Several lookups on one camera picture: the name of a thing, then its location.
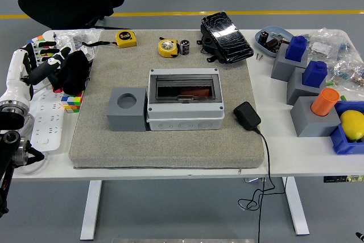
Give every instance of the black power cord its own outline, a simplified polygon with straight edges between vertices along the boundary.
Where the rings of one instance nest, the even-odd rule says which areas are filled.
[[[283,192],[273,192],[273,193],[266,193],[268,191],[274,190],[276,187],[271,178],[271,163],[270,163],[270,155],[269,155],[269,148],[268,143],[263,134],[259,131],[258,125],[261,123],[260,117],[255,112],[254,108],[250,105],[249,102],[243,102],[241,105],[234,109],[234,114],[238,119],[239,123],[248,131],[254,131],[258,135],[260,135],[266,145],[267,149],[267,159],[268,159],[268,179],[270,184],[272,185],[270,188],[265,189],[266,181],[263,180],[263,189],[256,189],[253,193],[251,199],[239,199],[238,205],[243,210],[247,211],[257,211],[259,210],[259,220],[258,220],[258,243],[260,243],[260,221],[262,217],[262,202],[264,195],[282,195],[286,193],[286,185],[287,185],[287,178],[284,184],[284,191]],[[260,192],[258,195],[258,201],[255,201],[255,195]],[[241,205],[241,201],[248,201],[246,206]]]

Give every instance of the yellow lemon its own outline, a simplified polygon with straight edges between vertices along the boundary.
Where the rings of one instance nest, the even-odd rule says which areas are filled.
[[[346,137],[356,141],[364,137],[364,114],[356,110],[347,110],[340,117]]]

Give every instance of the plastic bag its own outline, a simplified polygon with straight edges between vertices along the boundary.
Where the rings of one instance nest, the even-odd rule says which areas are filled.
[[[322,28],[309,35],[308,60],[324,61],[328,66],[327,82],[333,88],[364,96],[364,62],[345,32]]]
[[[102,31],[102,29],[96,28],[62,31],[56,37],[57,48],[70,47],[71,52],[82,50],[88,61],[92,61],[97,47],[85,47],[82,42],[86,44],[97,42]]]

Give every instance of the gray plastic block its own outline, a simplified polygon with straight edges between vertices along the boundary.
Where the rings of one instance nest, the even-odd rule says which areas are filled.
[[[340,124],[335,108],[324,117],[311,111],[316,96],[299,97],[291,109],[291,117],[297,137],[327,137]]]
[[[146,131],[145,88],[113,88],[106,116],[112,131]]]
[[[286,59],[288,45],[281,44],[277,56],[274,59],[271,78],[288,82],[296,67],[306,68],[308,50],[305,50],[301,62]]]
[[[302,73],[304,68],[295,68],[291,78],[287,83],[287,105],[294,105],[297,99],[301,96],[318,96],[326,87],[326,82],[323,81],[319,88],[310,87],[302,84]]]

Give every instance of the white table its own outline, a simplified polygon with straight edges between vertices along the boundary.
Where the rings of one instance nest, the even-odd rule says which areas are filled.
[[[241,30],[255,53],[257,49],[254,36],[259,30]],[[288,30],[294,35],[307,34],[311,30]],[[52,37],[53,32],[44,35]],[[271,176],[289,177],[287,197],[297,234],[308,234],[303,209],[294,176],[329,176],[329,175],[362,175],[364,174],[364,155],[338,156],[332,149],[329,137],[298,138],[289,114],[292,106],[286,104],[287,83],[270,77],[274,59],[264,55],[262,60],[256,60],[255,55],[247,59],[251,84],[257,112],[262,119],[260,130],[266,137],[270,149]],[[348,100],[357,100],[352,94],[345,94]],[[116,179],[181,179],[181,178],[240,178],[267,176],[267,158],[255,169],[73,169],[68,158],[77,114],[67,114],[64,119],[64,149],[61,154],[49,155],[41,168],[32,172],[36,166],[22,167],[21,174],[16,172],[14,180],[98,180],[91,182],[88,203],[86,205],[85,221],[88,228],[82,230],[81,239],[93,239],[96,221],[98,197],[102,180]]]

